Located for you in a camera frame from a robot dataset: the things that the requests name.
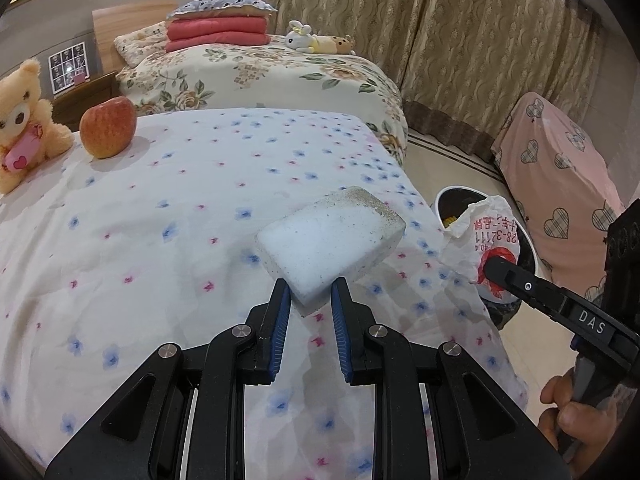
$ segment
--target apple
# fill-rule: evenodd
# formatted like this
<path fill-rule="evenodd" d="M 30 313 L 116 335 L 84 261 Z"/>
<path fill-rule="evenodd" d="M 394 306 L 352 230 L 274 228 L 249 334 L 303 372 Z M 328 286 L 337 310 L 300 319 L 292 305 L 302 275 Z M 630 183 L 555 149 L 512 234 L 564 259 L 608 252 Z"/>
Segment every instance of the apple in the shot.
<path fill-rule="evenodd" d="M 80 119 L 80 140 L 95 158 L 124 150 L 136 133 L 136 107 L 126 97 L 114 97 L 89 108 Z"/>

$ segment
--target floral comforter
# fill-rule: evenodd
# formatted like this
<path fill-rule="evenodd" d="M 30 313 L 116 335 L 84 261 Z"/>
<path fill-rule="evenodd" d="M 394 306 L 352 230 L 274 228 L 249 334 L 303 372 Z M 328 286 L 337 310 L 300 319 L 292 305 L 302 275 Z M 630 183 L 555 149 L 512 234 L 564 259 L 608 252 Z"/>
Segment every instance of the floral comforter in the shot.
<path fill-rule="evenodd" d="M 359 117 L 402 164 L 407 125 L 396 85 L 358 56 L 300 54 L 282 36 L 265 46 L 207 44 L 151 54 L 118 74 L 140 115 L 203 108 L 267 107 Z"/>

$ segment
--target sponge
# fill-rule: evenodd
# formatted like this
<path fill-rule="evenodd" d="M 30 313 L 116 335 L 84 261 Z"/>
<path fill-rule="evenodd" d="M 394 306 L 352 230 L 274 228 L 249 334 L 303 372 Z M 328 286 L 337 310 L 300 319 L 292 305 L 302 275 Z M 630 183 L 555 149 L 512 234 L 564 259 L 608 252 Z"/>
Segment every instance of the sponge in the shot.
<path fill-rule="evenodd" d="M 255 236 L 274 278 L 289 284 L 308 316 L 329 301 L 334 280 L 363 277 L 396 248 L 406 224 L 361 187 L 348 187 L 277 220 Z"/>

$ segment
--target wooden nightstand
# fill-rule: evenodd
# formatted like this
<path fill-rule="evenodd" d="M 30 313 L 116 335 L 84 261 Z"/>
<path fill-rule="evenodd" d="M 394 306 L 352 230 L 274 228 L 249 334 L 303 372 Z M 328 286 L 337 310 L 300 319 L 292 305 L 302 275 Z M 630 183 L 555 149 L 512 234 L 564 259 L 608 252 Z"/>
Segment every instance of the wooden nightstand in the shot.
<path fill-rule="evenodd" d="M 53 99 L 53 121 L 76 132 L 80 129 L 80 119 L 85 111 L 119 95 L 120 84 L 116 81 L 116 72 L 93 76 Z"/>

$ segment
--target pink blanket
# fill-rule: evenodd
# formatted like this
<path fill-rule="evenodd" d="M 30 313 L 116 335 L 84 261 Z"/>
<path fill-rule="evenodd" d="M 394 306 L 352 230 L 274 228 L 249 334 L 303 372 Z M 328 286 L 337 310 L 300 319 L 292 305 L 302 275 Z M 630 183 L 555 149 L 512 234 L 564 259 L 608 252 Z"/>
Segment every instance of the pink blanket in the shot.
<path fill-rule="evenodd" d="M 217 32 L 267 32 L 267 20 L 262 16 L 229 16 L 223 18 L 204 18 L 200 20 L 176 20 L 167 28 L 170 40 L 188 40 Z"/>
<path fill-rule="evenodd" d="M 188 40 L 169 41 L 164 48 L 167 52 L 181 50 L 189 46 L 204 45 L 209 43 L 229 43 L 242 46 L 266 45 L 271 38 L 266 34 L 255 34 L 254 32 L 237 32 L 229 30 L 226 32 L 216 32 L 215 34 L 206 34 L 197 38 L 189 38 Z"/>
<path fill-rule="evenodd" d="M 554 282 L 596 298 L 604 285 L 607 229 L 625 208 L 589 137 L 530 92 L 492 151 Z"/>

